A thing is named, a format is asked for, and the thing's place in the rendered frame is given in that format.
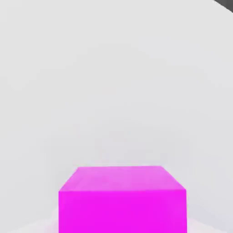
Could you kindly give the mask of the small magenta cube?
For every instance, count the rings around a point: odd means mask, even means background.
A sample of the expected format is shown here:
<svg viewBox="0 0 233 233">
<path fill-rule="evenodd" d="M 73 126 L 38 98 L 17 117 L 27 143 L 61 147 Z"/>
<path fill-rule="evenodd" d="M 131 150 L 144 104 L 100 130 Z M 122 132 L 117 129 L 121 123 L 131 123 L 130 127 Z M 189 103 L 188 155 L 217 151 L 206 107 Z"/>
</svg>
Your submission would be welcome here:
<svg viewBox="0 0 233 233">
<path fill-rule="evenodd" d="M 79 167 L 58 202 L 59 233 L 187 233 L 186 189 L 161 166 Z"/>
</svg>

